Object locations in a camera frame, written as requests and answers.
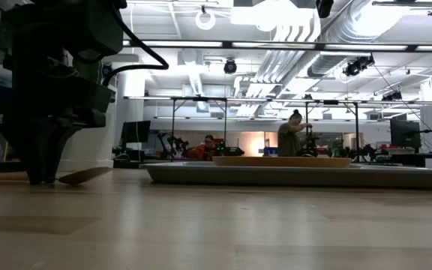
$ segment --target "woman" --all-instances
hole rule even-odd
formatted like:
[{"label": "woman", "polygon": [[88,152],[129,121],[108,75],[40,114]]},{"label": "woman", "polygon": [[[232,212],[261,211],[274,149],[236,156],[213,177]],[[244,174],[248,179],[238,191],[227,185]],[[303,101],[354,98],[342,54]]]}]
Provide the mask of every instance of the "woman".
[{"label": "woman", "polygon": [[277,131],[277,152],[280,157],[297,157],[302,150],[304,142],[300,142],[296,133],[306,127],[312,128],[309,123],[301,124],[302,115],[295,109],[287,123],[282,124]]},{"label": "woman", "polygon": [[212,161],[212,157],[215,155],[216,145],[215,138],[212,135],[206,135],[204,138],[204,144],[198,145],[195,149],[190,152],[190,158]]}]

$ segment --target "gray platform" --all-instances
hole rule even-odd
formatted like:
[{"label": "gray platform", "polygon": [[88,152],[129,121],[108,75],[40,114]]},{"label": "gray platform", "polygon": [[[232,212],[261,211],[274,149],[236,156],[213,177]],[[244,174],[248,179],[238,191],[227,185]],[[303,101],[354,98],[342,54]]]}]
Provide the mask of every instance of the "gray platform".
[{"label": "gray platform", "polygon": [[294,185],[368,188],[432,188],[432,169],[368,166],[349,168],[215,166],[212,162],[144,164],[155,183]]}]

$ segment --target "person in orange shirt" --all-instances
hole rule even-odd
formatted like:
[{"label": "person in orange shirt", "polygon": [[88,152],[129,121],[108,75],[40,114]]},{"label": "person in orange shirt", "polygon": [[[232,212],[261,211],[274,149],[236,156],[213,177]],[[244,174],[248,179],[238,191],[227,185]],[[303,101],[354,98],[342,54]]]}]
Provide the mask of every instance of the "person in orange shirt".
[{"label": "person in orange shirt", "polygon": [[189,158],[212,161],[215,151],[215,138],[212,135],[206,135],[204,138],[204,144],[198,145],[196,148],[190,151]]}]

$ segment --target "computer monitor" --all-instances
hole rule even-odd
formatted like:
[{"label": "computer monitor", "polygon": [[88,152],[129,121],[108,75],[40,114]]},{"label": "computer monitor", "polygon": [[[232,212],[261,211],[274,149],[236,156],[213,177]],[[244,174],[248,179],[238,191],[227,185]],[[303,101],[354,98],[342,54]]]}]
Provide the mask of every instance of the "computer monitor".
[{"label": "computer monitor", "polygon": [[125,122],[121,132],[121,147],[126,149],[127,143],[147,143],[151,121]]},{"label": "computer monitor", "polygon": [[393,146],[411,147],[418,151],[421,147],[419,123],[391,119],[391,144]]}]

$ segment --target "person in olive shirt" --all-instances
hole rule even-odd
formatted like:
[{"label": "person in olive shirt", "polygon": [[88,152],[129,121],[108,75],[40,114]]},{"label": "person in olive shirt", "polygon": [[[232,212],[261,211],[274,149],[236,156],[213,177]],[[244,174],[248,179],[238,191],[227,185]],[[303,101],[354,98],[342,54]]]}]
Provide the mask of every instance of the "person in olive shirt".
[{"label": "person in olive shirt", "polygon": [[282,124],[277,131],[277,152],[279,157],[297,157],[302,150],[304,141],[300,142],[296,133],[306,127],[312,128],[309,123],[301,124],[302,115],[295,109],[287,123]]}]

